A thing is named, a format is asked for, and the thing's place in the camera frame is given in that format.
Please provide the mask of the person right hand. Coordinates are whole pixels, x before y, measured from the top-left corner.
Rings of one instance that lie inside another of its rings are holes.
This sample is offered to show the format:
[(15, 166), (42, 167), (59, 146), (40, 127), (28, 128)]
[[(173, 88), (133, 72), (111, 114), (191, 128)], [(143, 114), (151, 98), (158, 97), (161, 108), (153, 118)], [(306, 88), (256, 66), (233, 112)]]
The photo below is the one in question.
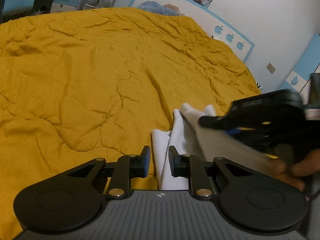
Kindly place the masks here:
[(306, 190), (306, 182), (302, 180), (303, 177), (319, 173), (319, 149), (312, 150), (302, 161), (291, 166), (281, 159), (278, 150), (271, 150), (269, 154), (272, 156), (272, 177), (299, 191)]

